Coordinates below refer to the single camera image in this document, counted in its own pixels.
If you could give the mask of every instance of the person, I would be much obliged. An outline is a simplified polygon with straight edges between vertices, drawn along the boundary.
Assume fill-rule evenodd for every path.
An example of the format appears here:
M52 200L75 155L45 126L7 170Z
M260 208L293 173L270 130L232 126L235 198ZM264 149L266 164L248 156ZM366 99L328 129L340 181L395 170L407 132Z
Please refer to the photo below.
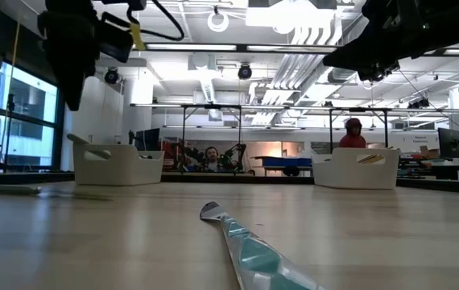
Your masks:
M219 151L215 147L208 147L205 151L206 167L212 172L219 171Z
M346 135L339 142L341 148L366 148L366 140L361 136L362 124L357 118L345 123Z

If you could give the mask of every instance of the white basket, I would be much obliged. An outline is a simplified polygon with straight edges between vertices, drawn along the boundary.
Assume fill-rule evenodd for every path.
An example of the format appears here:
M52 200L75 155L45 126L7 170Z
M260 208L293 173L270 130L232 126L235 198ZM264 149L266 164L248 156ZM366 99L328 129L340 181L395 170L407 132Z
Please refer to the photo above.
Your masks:
M137 151L133 145L76 143L73 148L77 184L141 185L159 183L161 180L163 151Z
M368 155L380 155L376 164L360 164ZM399 150L336 148L332 159L315 163L312 157L316 185L336 189L394 189L398 174Z

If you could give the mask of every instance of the computer monitor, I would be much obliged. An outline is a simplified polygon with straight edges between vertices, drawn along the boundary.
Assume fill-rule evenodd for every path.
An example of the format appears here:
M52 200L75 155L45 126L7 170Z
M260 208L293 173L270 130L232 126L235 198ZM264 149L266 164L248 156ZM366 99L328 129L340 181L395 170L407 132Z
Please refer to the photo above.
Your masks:
M136 132L134 145L138 151L159 151L159 129Z
M439 128L440 157L459 158L459 131Z

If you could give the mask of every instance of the yellow cable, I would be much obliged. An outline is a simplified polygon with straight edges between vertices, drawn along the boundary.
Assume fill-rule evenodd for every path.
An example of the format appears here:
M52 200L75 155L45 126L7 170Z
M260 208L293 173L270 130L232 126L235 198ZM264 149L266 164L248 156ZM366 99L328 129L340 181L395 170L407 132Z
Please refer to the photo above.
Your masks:
M17 59L17 50L18 50L18 46L19 46L19 32L20 32L20 20L17 19L17 31L16 31L16 34L14 36L14 47L13 47L13 61L11 62L11 74L10 74L10 80L8 82L8 88L7 88L7 95L8 95L8 99L9 99L9 95L10 95L10 92L11 92L11 87L13 86L13 73L14 73L14 66L15 66L15 62L16 62L16 59ZM6 123L7 123L7 112L8 112L8 109L7 109L7 100L6 100L6 112L4 113L4 131L2 132L2 138L1 138L1 146L4 146L4 137L6 136L6 131L7 131L7 128L6 128Z
M140 25L136 23L130 24L131 37L133 37L134 45L139 51L144 51L146 46L143 44L142 35L140 34Z

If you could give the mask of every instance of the wooden table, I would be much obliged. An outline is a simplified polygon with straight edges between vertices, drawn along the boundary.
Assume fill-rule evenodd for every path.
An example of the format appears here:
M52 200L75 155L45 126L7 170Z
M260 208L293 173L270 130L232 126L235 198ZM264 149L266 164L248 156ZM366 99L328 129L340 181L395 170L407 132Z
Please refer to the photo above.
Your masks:
M238 289L216 201L327 290L459 289L459 193L46 184L0 195L0 290Z

